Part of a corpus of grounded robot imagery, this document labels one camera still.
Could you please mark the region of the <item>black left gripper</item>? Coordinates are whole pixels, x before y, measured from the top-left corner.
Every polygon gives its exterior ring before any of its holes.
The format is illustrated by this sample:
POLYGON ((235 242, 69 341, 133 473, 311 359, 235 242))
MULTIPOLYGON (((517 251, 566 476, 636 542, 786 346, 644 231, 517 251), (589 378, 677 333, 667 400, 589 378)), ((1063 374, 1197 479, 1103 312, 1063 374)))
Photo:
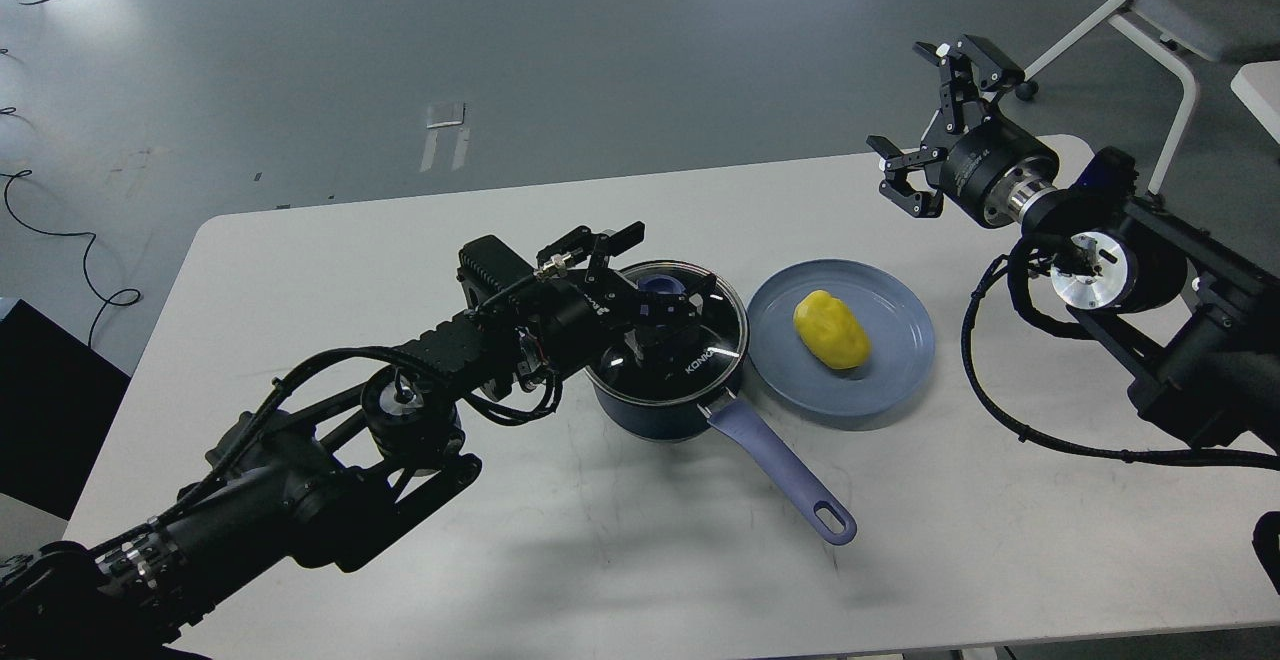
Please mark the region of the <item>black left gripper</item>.
POLYGON ((631 333, 635 347, 692 347, 710 331, 703 304, 716 274, 680 280, 645 274, 628 281, 611 258, 639 246, 645 223, 622 230, 576 226, 536 255, 535 308, 541 347, 553 361, 591 361, 631 333), (572 271, 579 263, 585 271, 572 271))

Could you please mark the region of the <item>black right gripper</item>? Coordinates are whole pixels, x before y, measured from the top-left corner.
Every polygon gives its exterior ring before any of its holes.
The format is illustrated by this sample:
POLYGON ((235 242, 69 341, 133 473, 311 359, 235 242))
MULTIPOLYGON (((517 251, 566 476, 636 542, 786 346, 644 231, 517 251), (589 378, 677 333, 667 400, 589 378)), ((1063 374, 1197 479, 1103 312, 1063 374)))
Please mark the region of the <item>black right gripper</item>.
POLYGON ((922 136, 923 146, 904 151, 883 136, 867 136, 882 160, 879 194, 911 217, 940 217, 954 200, 987 230, 1018 221, 1010 198, 1020 182, 1051 183, 1059 153, 1019 124, 998 114, 998 100, 1027 81, 1027 72, 987 37, 963 35, 951 42, 916 41, 913 50, 940 72, 940 107, 922 136), (942 162, 940 187, 915 189, 908 178, 942 162))

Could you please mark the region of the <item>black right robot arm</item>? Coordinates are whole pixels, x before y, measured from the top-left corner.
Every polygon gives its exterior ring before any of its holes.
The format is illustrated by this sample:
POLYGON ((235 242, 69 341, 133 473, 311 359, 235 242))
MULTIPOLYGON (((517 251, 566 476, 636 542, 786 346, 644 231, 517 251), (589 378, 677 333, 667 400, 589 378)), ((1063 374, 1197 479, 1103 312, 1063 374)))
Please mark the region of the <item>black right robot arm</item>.
POLYGON ((869 136, 879 194, 910 217, 957 206, 977 226, 1016 226, 966 303, 963 370, 977 402, 1019 441, 1155 467, 1277 469, 1277 278, 1139 191, 1137 162, 1100 148, 1070 185, 1060 159, 1000 100, 1027 72, 987 37, 916 41, 940 75, 919 145, 869 136), (1018 420, 982 386, 973 356, 980 304, 1004 283, 1012 310, 1048 336, 1094 342, 1130 376, 1135 414, 1178 450, 1100 449, 1018 420))

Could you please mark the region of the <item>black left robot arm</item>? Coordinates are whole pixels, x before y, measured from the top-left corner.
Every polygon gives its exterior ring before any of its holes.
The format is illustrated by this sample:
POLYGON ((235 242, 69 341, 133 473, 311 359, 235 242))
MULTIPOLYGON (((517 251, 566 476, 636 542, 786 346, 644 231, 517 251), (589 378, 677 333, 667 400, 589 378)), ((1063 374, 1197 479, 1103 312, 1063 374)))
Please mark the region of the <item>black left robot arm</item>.
POLYGON ((460 249, 461 313, 397 347, 301 361, 207 452, 166 510, 88 549, 3 564, 5 659, 180 659, 174 643, 284 559, 351 573, 475 482, 458 402, 504 427, 554 413, 616 342, 701 317, 716 274, 630 280, 611 258, 645 226, 575 230, 534 263, 498 237, 460 249))

